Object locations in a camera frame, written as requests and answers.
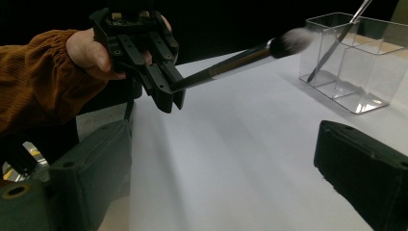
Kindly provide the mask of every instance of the makeup brush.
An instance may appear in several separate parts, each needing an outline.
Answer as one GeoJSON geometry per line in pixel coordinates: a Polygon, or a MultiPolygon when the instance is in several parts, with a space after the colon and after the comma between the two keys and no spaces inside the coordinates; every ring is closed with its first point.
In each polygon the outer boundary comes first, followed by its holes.
{"type": "Polygon", "coordinates": [[[353,25],[357,22],[361,14],[366,10],[366,8],[369,6],[371,3],[371,0],[364,0],[363,4],[360,6],[358,9],[357,13],[353,15],[349,23],[345,26],[343,31],[340,33],[339,37],[335,40],[333,45],[329,48],[329,50],[321,57],[320,61],[318,62],[316,68],[312,71],[312,73],[309,75],[307,78],[306,82],[310,83],[318,73],[318,71],[321,69],[321,67],[327,62],[327,60],[330,58],[330,56],[333,54],[334,50],[336,50],[337,46],[339,45],[340,42],[345,38],[345,36],[348,34],[348,32],[351,30],[353,25]]]}
{"type": "Polygon", "coordinates": [[[304,50],[313,36],[305,28],[291,29],[277,38],[259,44],[225,61],[214,64],[170,86],[173,92],[201,85],[251,67],[273,62],[304,50]]]}

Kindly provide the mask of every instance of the brush bristles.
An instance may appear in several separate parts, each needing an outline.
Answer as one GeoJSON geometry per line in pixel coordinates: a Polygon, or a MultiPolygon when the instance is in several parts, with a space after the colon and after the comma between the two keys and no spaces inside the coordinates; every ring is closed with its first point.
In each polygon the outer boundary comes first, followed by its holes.
{"type": "Polygon", "coordinates": [[[276,59],[297,54],[312,42],[313,35],[305,28],[291,29],[284,35],[270,42],[270,55],[276,59]]]}

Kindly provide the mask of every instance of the acrylic organizer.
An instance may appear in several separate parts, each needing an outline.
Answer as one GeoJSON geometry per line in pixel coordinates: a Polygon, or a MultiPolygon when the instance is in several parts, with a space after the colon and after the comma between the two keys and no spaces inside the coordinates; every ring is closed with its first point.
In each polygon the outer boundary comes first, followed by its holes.
{"type": "Polygon", "coordinates": [[[351,18],[331,13],[306,20],[314,40],[300,54],[299,79],[361,114],[391,104],[408,69],[408,26],[351,18]]]}

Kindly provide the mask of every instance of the white surface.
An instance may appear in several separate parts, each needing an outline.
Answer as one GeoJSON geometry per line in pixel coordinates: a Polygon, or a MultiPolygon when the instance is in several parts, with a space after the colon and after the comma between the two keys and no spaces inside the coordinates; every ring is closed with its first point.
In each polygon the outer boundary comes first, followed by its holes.
{"type": "MultiPolygon", "coordinates": [[[[226,57],[178,66],[189,76],[226,57]]],[[[133,112],[130,230],[371,230],[314,167],[319,124],[407,154],[403,100],[353,115],[298,79],[291,56],[187,89],[184,108],[133,112]]]]}

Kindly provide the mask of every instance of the brown sweater sleeve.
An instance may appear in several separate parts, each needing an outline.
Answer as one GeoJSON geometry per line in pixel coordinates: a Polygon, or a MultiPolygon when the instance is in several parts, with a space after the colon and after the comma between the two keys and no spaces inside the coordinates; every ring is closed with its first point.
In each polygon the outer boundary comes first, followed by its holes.
{"type": "Polygon", "coordinates": [[[69,59],[65,43],[75,32],[54,30],[27,45],[0,46],[0,137],[66,123],[105,88],[107,81],[69,59]]]}

